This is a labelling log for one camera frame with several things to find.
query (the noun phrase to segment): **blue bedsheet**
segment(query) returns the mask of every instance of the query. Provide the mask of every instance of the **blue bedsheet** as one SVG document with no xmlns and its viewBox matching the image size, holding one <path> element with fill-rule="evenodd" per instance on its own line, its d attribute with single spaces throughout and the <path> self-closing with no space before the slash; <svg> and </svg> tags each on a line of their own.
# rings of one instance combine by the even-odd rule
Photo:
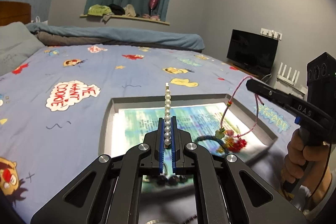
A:
<svg viewBox="0 0 336 224">
<path fill-rule="evenodd" d="M 1 175 L 1 190 L 29 223 L 98 156 L 110 98 L 161 96 L 164 83 L 172 79 L 183 80 L 170 84 L 172 96 L 232 94 L 244 76 L 219 60 L 189 51 L 106 45 L 42 48 L 0 77 L 0 169 L 10 170 Z M 254 96 L 245 85 L 235 98 L 255 110 Z M 253 169 L 276 186 L 297 125 L 292 115 L 270 102 L 260 115 L 279 139 Z M 4 190 L 4 179 L 17 181 Z"/>
<path fill-rule="evenodd" d="M 203 39 L 197 34 L 157 32 L 135 28 L 116 27 L 74 27 L 74 26 L 49 26 L 44 23 L 28 23 L 30 32 L 44 31 L 62 37 L 104 37 L 123 42 L 156 43 L 166 46 L 203 50 Z"/>
</svg>

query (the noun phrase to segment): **hand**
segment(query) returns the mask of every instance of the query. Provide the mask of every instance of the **hand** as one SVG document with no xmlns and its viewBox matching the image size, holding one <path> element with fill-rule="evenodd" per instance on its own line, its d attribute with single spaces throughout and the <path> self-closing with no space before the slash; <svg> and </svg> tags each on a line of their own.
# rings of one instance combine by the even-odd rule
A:
<svg viewBox="0 0 336 224">
<path fill-rule="evenodd" d="M 300 166 L 303 166 L 308 161 L 314 161 L 315 164 L 310 170 L 310 173 L 303 182 L 312 193 L 318 185 L 327 162 L 329 146 L 304 146 L 300 138 L 299 130 L 295 130 L 291 141 L 287 145 L 288 154 L 285 157 L 285 164 L 283 166 L 283 180 L 290 183 L 295 182 L 295 178 L 303 177 L 304 171 Z M 315 204 L 318 204 L 325 196 L 331 183 L 331 173 L 329 167 L 325 172 L 323 181 L 312 197 Z"/>
</svg>

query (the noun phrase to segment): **television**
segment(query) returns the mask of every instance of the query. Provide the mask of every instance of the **television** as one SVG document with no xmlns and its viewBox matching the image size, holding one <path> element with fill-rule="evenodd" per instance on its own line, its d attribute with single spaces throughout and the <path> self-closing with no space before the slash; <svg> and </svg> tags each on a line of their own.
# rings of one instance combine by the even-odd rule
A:
<svg viewBox="0 0 336 224">
<path fill-rule="evenodd" d="M 260 34 L 232 30 L 227 58 L 256 75 L 271 73 L 278 40 Z"/>
</svg>

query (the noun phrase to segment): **window sill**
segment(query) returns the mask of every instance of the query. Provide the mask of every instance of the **window sill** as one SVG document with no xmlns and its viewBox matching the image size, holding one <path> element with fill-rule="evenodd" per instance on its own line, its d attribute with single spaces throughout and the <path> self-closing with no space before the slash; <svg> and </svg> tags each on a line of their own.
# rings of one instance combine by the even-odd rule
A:
<svg viewBox="0 0 336 224">
<path fill-rule="evenodd" d="M 88 15 L 81 14 L 79 17 L 87 17 Z M 129 16 L 117 16 L 117 15 L 112 15 L 111 17 L 113 18 L 122 18 L 122 19 L 131 19 L 131 20 L 140 20 L 140 21 L 147 21 L 147 22 L 153 22 L 153 23 L 158 23 L 158 24 L 163 24 L 163 25 L 170 25 L 169 22 L 166 21 L 157 21 L 157 20 L 151 20 L 149 18 L 142 18 L 142 17 L 129 17 Z"/>
</svg>

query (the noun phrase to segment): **pillow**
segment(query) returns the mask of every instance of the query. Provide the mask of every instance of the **pillow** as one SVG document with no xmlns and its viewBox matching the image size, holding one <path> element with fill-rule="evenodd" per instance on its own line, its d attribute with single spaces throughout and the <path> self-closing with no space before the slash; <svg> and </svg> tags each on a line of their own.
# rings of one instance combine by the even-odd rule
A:
<svg viewBox="0 0 336 224">
<path fill-rule="evenodd" d="M 0 76 L 19 67 L 42 47 L 22 22 L 0 27 Z"/>
</svg>

